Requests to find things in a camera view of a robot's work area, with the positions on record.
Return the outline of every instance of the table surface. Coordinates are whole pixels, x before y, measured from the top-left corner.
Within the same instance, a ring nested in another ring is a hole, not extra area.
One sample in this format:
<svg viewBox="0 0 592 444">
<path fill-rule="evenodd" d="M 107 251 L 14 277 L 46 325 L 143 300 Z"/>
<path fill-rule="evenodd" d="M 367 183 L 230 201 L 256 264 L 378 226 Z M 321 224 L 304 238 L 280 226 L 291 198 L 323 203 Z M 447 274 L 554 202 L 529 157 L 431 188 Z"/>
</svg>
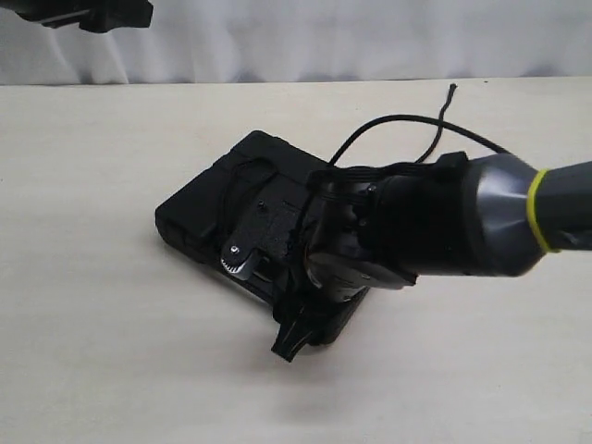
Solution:
<svg viewBox="0 0 592 444">
<path fill-rule="evenodd" d="M 329 158 L 373 117 L 436 115 L 448 84 L 0 88 L 0 442 L 592 443 L 592 256 L 374 291 L 286 364 L 269 312 L 156 233 L 249 131 Z M 449 121 L 535 167 L 592 157 L 592 79 L 458 84 Z M 414 159 L 434 132 L 385 125 L 341 164 Z"/>
</svg>

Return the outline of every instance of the white backdrop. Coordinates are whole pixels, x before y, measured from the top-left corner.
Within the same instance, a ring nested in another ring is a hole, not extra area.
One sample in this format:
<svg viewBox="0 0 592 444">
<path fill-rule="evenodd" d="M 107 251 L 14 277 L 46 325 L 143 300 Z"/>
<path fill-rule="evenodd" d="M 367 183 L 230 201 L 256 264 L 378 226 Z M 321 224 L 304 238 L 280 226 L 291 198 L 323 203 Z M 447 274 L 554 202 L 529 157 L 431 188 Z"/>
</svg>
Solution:
<svg viewBox="0 0 592 444">
<path fill-rule="evenodd" d="M 154 0 L 150 30 L 0 12 L 0 84 L 592 74 L 590 0 Z"/>
</svg>

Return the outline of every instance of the white table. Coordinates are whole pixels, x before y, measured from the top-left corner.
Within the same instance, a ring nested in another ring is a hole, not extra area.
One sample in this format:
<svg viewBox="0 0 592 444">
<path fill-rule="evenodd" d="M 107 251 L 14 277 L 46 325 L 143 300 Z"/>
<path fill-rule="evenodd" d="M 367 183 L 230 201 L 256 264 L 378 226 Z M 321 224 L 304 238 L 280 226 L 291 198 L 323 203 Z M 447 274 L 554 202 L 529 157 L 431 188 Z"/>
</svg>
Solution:
<svg viewBox="0 0 592 444">
<path fill-rule="evenodd" d="M 448 82 L 0 88 L 0 442 L 592 442 L 592 255 L 374 291 L 286 364 L 261 304 L 167 248 L 154 209 L 252 129 L 329 158 Z M 460 80 L 448 120 L 535 167 L 592 158 L 592 79 Z M 342 165 L 415 158 L 380 127 Z M 482 148 L 446 133 L 439 152 Z"/>
</svg>

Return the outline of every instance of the white curtain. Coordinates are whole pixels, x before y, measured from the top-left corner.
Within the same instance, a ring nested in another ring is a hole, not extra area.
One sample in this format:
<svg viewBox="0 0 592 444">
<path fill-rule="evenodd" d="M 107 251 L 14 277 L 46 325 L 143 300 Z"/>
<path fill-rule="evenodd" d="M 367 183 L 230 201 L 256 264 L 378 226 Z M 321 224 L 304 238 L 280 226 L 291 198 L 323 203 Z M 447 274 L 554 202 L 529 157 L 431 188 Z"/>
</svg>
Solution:
<svg viewBox="0 0 592 444">
<path fill-rule="evenodd" d="M 0 11 L 0 84 L 592 75 L 592 0 L 154 0 L 149 30 Z"/>
</svg>

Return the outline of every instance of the yellow ring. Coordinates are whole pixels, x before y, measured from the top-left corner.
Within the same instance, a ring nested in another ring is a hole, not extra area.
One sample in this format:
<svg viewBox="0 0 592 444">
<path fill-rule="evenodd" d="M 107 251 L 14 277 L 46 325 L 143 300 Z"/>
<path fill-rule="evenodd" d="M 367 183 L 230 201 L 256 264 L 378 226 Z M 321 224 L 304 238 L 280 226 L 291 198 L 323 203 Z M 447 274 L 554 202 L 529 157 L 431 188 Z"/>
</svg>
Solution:
<svg viewBox="0 0 592 444">
<path fill-rule="evenodd" d="M 549 246 L 537 221 L 537 191 L 543 178 L 548 172 L 548 169 L 541 169 L 538 171 L 530 184 L 530 188 L 528 188 L 528 195 L 526 196 L 526 217 L 528 218 L 528 225 L 530 225 L 530 229 L 532 229 L 541 250 L 543 250 L 544 253 L 557 253 L 559 250 L 553 250 Z"/>
</svg>

